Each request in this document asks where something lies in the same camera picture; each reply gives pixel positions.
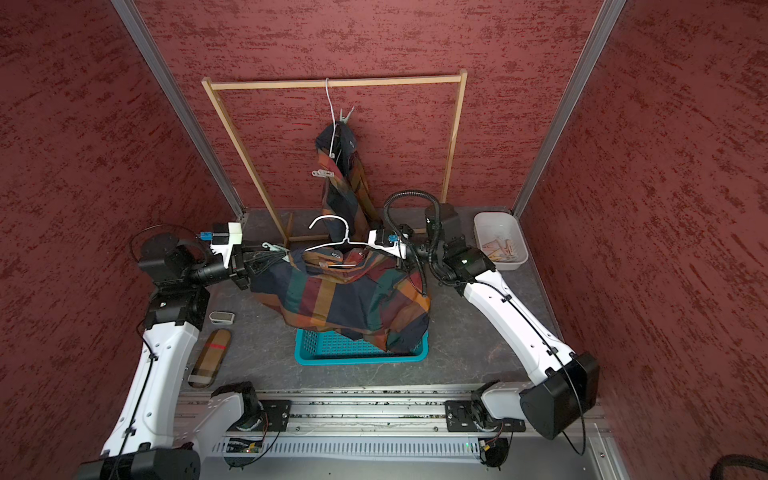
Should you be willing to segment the green clothespin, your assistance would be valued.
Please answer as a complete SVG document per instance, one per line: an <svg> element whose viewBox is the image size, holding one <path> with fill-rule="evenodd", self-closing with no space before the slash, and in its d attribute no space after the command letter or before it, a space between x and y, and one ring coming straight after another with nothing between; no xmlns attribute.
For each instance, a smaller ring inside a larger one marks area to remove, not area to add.
<svg viewBox="0 0 768 480"><path fill-rule="evenodd" d="M284 247L282 245L272 244L272 243L269 243L269 242L263 242L261 244L261 246L264 249L267 249L267 250L269 250L271 252L284 252L284 253L289 252L289 249L287 249L286 247Z"/></svg>

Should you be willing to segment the plaid shirt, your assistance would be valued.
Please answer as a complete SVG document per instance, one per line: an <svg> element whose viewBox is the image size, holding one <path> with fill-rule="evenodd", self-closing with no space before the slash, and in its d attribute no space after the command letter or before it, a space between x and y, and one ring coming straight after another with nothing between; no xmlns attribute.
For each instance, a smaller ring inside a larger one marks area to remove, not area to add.
<svg viewBox="0 0 768 480"><path fill-rule="evenodd" d="M333 331L391 354L412 352L429 329L421 273L379 250L299 249L246 269L256 299L295 329Z"/></svg>
<svg viewBox="0 0 768 480"><path fill-rule="evenodd" d="M318 169L335 173L333 178L323 178L321 213L344 217L349 222L351 238L366 241L370 230L380 227L382 220L371 198L356 137L346 124L337 122L334 161L327 153L330 135L328 126L315 140Z"/></svg>

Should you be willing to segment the white wire hanger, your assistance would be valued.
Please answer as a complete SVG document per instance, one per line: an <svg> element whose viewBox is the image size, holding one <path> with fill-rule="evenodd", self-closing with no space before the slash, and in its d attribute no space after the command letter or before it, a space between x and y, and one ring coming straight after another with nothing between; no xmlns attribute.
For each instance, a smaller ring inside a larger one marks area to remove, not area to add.
<svg viewBox="0 0 768 480"><path fill-rule="evenodd" d="M351 238L351 228L349 222L342 216L336 214L323 214L315 217L309 225L309 229L312 230L321 221L331 221L341 224L341 233L334 234L331 229L328 229L329 240L324 243L307 247L305 252L314 252L324 248L341 248L341 247L369 247L373 248L374 244L371 241L353 240Z"/></svg>
<svg viewBox="0 0 768 480"><path fill-rule="evenodd" d="M324 79L324 90L325 90L326 100L328 103L330 117L331 117L331 135L329 139L327 153L328 153L328 157L331 160L335 161L336 154L335 154L334 145L335 145L336 131L337 131L337 118L336 118L336 112L335 112L335 108L334 108L333 101L330 94L330 78Z"/></svg>

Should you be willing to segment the white clothespin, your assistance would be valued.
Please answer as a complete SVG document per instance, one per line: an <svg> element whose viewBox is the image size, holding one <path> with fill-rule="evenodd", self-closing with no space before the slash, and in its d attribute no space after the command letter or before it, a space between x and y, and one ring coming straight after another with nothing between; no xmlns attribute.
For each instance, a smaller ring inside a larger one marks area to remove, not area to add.
<svg viewBox="0 0 768 480"><path fill-rule="evenodd" d="M333 171L329 171L325 169L318 169L318 170L313 170L311 172L311 175L316 178L333 178L335 176L335 173Z"/></svg>

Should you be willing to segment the grey clothespin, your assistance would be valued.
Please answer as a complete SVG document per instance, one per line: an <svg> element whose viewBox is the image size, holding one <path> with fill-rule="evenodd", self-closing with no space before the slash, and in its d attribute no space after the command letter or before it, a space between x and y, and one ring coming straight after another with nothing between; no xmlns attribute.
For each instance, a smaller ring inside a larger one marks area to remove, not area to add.
<svg viewBox="0 0 768 480"><path fill-rule="evenodd" d="M353 106L353 107L352 107L352 108L351 108L351 109L350 109L350 110L347 112L347 114L344 114L344 111L343 111L343 110L340 110L340 112L339 112L339 121L340 121L341 123L343 123L343 124L347 124L347 123L349 122L349 119L350 119L350 117L351 117L351 115L352 115L352 113L353 113L354 111L355 111L355 106Z"/></svg>

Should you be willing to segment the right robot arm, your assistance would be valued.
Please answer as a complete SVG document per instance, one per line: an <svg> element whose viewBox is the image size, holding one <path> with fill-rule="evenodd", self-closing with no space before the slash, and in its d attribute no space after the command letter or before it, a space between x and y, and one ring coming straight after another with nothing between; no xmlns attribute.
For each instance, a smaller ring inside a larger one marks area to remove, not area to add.
<svg viewBox="0 0 768 480"><path fill-rule="evenodd" d="M425 210L428 236L418 248L390 213L407 197L429 201ZM402 255L426 266L440 283L454 288L493 325L521 362L529 380L522 388L490 382L473 394L470 414L481 429L498 431L505 420L524 421L542 437L553 440L574 423L584 424L595 406L600 366L589 353L577 354L552 334L507 285L493 261L470 246L454 208L421 190L390 195L383 221L404 246Z"/></svg>

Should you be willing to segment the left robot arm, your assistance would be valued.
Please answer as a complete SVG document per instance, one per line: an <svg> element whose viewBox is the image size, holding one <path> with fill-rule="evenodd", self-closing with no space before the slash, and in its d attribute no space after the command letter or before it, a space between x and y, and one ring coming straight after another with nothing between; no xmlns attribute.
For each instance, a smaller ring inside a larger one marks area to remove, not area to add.
<svg viewBox="0 0 768 480"><path fill-rule="evenodd" d="M262 454L287 428L288 401L262 403L250 382L216 389L181 436L174 418L192 349L202 331L209 286L224 281L245 290L260 266L287 258L282 246L248 245L240 224L217 224L196 240L172 233L147 239L137 264L155 287L137 326L142 354L118 421L98 459L81 464L78 479L197 479L204 459L225 434L254 432Z"/></svg>

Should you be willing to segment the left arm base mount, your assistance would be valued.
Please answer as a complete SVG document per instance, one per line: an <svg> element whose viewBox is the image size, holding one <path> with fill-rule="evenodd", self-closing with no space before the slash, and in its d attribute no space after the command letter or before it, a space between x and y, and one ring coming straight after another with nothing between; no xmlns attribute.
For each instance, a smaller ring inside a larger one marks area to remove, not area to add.
<svg viewBox="0 0 768 480"><path fill-rule="evenodd" d="M261 400L257 412L248 414L245 422L236 422L228 433L256 434L285 432L293 402L287 399Z"/></svg>

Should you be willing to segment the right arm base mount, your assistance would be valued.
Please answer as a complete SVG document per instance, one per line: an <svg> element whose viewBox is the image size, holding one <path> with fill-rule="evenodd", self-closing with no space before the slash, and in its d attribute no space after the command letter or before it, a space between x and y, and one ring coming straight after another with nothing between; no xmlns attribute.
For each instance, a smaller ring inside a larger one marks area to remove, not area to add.
<svg viewBox="0 0 768 480"><path fill-rule="evenodd" d="M467 400L449 400L444 403L446 427L450 433L497 434L511 431L513 423L491 417L484 406Z"/></svg>

